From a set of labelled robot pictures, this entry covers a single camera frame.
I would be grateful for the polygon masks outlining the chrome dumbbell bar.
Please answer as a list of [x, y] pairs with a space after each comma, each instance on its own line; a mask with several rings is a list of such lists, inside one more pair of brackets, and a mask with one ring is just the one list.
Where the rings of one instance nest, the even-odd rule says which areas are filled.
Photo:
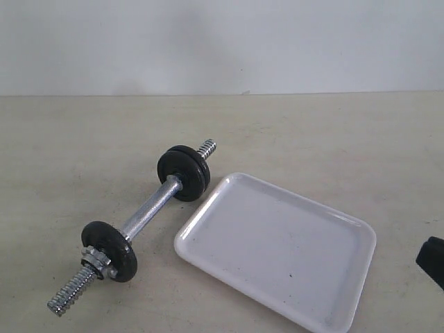
[[[195, 150], [207, 161], [207, 158], [216, 150], [216, 142], [213, 139], [206, 139]], [[175, 198], [174, 195], [181, 189], [180, 181], [175, 176], [169, 176], [164, 183], [161, 183], [159, 189], [123, 224], [122, 228], [116, 228], [131, 247], [133, 239], [170, 199]], [[111, 265], [110, 276], [105, 279], [112, 280], [116, 275], [117, 270]], [[48, 301], [47, 307], [56, 316], [61, 317], [95, 280], [99, 280], [97, 274], [90, 267], [82, 265], [82, 268]]]

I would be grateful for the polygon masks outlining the black weight plate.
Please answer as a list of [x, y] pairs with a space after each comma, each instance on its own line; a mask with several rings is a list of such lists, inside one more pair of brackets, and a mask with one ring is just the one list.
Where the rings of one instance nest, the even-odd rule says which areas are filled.
[[157, 163], [157, 175], [161, 183], [168, 176], [177, 176], [182, 189], [174, 197], [184, 202], [200, 198], [211, 180], [205, 158], [197, 150], [185, 145], [173, 146], [161, 156]]
[[84, 247], [93, 246], [110, 260], [117, 270], [115, 282], [131, 280], [138, 268], [137, 257], [126, 238], [113, 226], [102, 221], [88, 223], [81, 233]]
[[192, 202], [201, 197], [205, 190], [205, 177], [198, 163], [187, 153], [169, 150], [157, 163], [157, 175], [161, 183], [169, 176], [175, 176], [182, 189], [174, 197], [184, 202]]

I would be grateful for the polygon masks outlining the white rectangular plastic tray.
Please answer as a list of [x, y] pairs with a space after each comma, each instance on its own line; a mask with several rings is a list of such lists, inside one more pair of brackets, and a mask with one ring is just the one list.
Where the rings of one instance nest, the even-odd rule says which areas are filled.
[[179, 257], [311, 332], [347, 332], [377, 243], [365, 222], [246, 173], [178, 231]]

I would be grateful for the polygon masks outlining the chrome spin-lock collar nut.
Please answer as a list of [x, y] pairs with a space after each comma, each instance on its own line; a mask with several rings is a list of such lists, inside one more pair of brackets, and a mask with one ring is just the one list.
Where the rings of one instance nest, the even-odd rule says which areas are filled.
[[81, 264], [90, 267], [98, 279], [103, 280], [110, 276], [111, 259], [93, 246], [84, 247], [81, 251]]

